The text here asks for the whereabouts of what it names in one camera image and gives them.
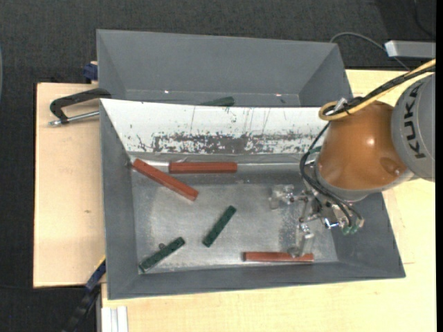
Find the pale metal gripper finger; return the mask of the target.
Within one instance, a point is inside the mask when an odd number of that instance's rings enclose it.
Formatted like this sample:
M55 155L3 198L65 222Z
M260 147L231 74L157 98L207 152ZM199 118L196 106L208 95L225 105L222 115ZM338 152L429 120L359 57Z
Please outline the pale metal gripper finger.
M315 234L306 223L300 223L298 226L297 250L296 254L300 257L313 252Z
M302 202L307 202L307 196L304 192L297 193L293 185L275 185L271 188L271 196L269 197L271 209L278 209L281 203L293 205Z

